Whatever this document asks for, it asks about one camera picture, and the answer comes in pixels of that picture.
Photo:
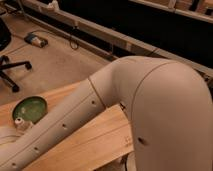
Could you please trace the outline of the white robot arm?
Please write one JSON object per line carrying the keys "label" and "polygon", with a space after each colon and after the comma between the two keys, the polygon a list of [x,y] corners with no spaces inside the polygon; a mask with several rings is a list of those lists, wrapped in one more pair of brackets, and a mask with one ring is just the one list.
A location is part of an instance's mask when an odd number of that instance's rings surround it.
{"label": "white robot arm", "polygon": [[122,104],[137,171],[213,171],[213,100],[190,66],[127,56],[83,81],[38,124],[0,149],[0,171],[21,171],[107,108]]}

